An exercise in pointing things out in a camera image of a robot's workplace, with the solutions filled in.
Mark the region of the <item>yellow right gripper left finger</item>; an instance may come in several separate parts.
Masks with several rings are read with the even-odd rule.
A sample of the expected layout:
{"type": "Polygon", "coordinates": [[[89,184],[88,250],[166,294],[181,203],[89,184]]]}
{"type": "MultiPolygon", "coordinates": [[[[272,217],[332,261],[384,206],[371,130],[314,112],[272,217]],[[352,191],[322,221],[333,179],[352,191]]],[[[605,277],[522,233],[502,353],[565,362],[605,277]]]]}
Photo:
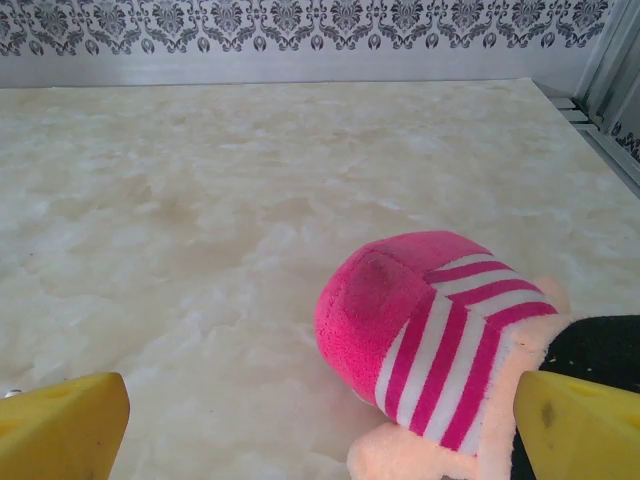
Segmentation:
{"type": "Polygon", "coordinates": [[[122,376],[97,373],[1,400],[3,479],[107,479],[128,424],[122,376]]]}

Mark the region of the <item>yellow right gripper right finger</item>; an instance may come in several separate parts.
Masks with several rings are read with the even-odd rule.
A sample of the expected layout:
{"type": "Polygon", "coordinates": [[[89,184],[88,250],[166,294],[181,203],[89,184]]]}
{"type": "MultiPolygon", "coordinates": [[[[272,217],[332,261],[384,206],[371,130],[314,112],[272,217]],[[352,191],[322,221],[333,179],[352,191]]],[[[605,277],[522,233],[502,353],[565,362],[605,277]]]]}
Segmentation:
{"type": "Polygon", "coordinates": [[[514,417],[538,479],[639,477],[639,395],[551,372],[518,383],[514,417]]]}

